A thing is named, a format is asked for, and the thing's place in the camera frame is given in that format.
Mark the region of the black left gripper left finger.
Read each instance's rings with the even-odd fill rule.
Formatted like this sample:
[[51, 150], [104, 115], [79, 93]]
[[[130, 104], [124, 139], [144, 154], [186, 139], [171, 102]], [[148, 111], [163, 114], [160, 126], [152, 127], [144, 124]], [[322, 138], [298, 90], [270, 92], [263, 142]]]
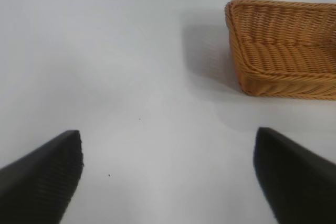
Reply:
[[78, 130], [1, 168], [1, 223], [60, 223], [83, 171]]

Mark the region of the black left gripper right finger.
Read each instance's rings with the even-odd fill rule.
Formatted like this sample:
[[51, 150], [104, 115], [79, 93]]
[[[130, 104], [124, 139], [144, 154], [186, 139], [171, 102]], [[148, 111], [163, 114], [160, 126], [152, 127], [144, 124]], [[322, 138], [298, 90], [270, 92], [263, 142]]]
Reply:
[[278, 223], [335, 223], [335, 164], [260, 127], [253, 164]]

